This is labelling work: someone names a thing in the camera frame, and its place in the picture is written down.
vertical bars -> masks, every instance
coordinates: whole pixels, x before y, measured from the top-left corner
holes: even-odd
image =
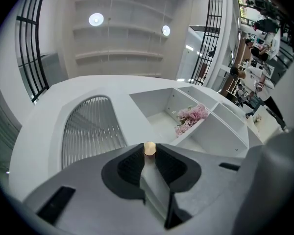
[[[49,89],[49,85],[43,70],[43,65],[42,65],[41,55],[39,50],[38,32],[39,32],[39,18],[40,18],[42,2],[43,0],[24,0],[21,15],[17,16],[16,18],[16,20],[20,22],[19,47],[20,47],[22,67],[24,69],[26,81],[30,89],[30,92],[28,93],[32,93],[32,96],[30,96],[32,102],[34,102],[44,92],[44,90]],[[24,34],[22,32],[23,23],[25,23]],[[34,42],[35,47],[33,44],[33,27],[34,26],[35,26],[35,42]],[[34,49],[36,49],[37,58],[35,58]]]
[[[62,168],[126,146],[110,99],[95,96],[70,114],[62,140]]]
[[[204,36],[203,36],[203,40],[202,40],[200,51],[199,51],[200,53],[202,53],[202,56],[198,55],[198,58],[192,73],[192,77],[189,83],[196,84],[196,85],[198,84],[203,85],[203,82],[205,81],[206,75],[209,71],[210,65],[213,60],[214,53],[212,53],[212,51],[215,51],[214,47],[217,47],[219,33],[220,33],[221,19],[222,19],[222,0],[209,0],[206,26],[205,26]]]

recessed light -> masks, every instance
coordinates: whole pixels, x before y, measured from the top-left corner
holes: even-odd
[[[99,26],[103,23],[103,15],[100,13],[94,13],[89,17],[88,21],[92,26]]]
[[[194,48],[193,48],[193,47],[190,47],[189,45],[186,45],[186,49],[189,49],[189,50],[191,50],[191,51],[194,50]]]
[[[163,26],[162,27],[162,33],[167,37],[167,36],[169,36],[170,35],[170,27],[169,26],[167,26],[167,25],[165,25],[165,26]]]

white counter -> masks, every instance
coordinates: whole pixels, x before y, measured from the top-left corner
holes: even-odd
[[[83,100],[98,94],[110,97],[127,145],[144,141],[163,142],[161,135],[154,133],[148,120],[129,95],[189,86],[194,85],[160,78],[121,75],[77,77],[53,85],[28,116],[15,143],[9,174],[12,194],[23,201],[36,187],[61,170],[64,125],[72,109]],[[226,111],[228,109],[234,112],[244,125],[245,113],[235,104],[209,88],[194,87],[223,104]],[[144,128],[144,131],[137,131],[139,126]],[[250,144],[248,141],[245,143],[248,150]]]

shelf compartment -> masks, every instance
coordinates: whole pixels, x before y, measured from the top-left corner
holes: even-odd
[[[110,1],[110,0],[76,0],[75,4],[80,5],[82,3],[90,2],[90,1]],[[127,3],[127,4],[130,4],[130,5],[133,5],[133,6],[138,6],[138,7],[141,7],[141,8],[145,8],[145,9],[153,11],[153,12],[155,12],[157,14],[164,15],[166,18],[168,18],[170,20],[173,19],[172,16],[165,15],[163,11],[160,11],[160,10],[154,8],[154,7],[151,7],[149,5],[146,5],[146,4],[143,4],[143,3],[140,3],[140,2],[136,2],[136,1],[133,1],[133,0],[112,0],[112,1],[113,2]]]
[[[203,103],[209,110],[213,110],[213,108],[218,103],[216,100],[214,100],[204,92],[196,89],[194,86],[183,87],[179,89],[188,94],[189,96],[191,96],[192,98],[196,99],[197,101]]]
[[[177,139],[175,127],[180,124],[176,117],[177,113],[190,105],[196,105],[196,101],[175,88],[136,93],[130,96],[155,132],[159,134],[163,143],[171,143]]]
[[[176,146],[227,157],[237,157],[247,150],[241,139],[213,114],[210,114]]]
[[[168,38],[167,36],[163,35],[161,33],[161,29],[159,29],[158,31],[153,30],[153,29],[149,29],[149,28],[145,28],[145,27],[140,27],[138,25],[132,25],[132,24],[122,24],[122,23],[104,23],[98,27],[94,27],[92,25],[90,25],[89,23],[87,24],[77,24],[73,27],[73,31],[80,31],[80,30],[86,30],[86,29],[98,29],[100,27],[111,27],[111,28],[124,28],[124,29],[132,29],[132,30],[137,30],[137,31],[143,31],[143,32],[147,32],[150,34],[155,34],[157,36],[162,36],[164,39]]]
[[[248,144],[247,125],[238,116],[222,104],[218,104],[213,112],[228,124],[246,144]]]
[[[127,55],[127,56],[144,56],[144,57],[154,57],[163,58],[163,55],[152,52],[134,51],[134,50],[105,50],[105,51],[92,51],[87,53],[78,54],[75,56],[76,60],[89,58],[89,57],[99,57],[107,55]]]

gray panel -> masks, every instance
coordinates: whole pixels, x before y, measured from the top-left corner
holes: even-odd
[[[96,96],[79,104],[65,125],[62,168],[126,146],[111,101]]]

